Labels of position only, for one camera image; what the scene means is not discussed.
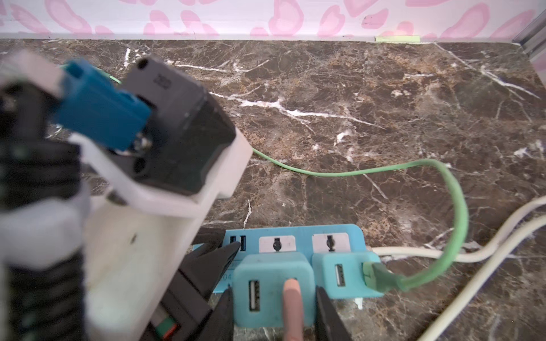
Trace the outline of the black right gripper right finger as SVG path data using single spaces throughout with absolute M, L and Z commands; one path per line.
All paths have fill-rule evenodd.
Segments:
M 315 319 L 315 336 L 318 341 L 352 341 L 340 316 L 336 312 L 326 290 L 316 287 L 317 315 Z

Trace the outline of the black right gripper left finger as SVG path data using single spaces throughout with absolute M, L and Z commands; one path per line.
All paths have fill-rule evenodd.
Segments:
M 203 325 L 198 341 L 233 341 L 234 335 L 233 290 L 226 289 L 215 310 Z

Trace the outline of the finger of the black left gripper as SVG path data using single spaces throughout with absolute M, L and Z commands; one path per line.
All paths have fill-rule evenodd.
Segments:
M 159 305 L 166 312 L 166 318 L 157 323 L 149 322 L 140 339 L 197 340 L 216 308 L 209 305 L 213 290 L 239 250 L 239 242 L 225 246 L 209 242 L 187 254 Z

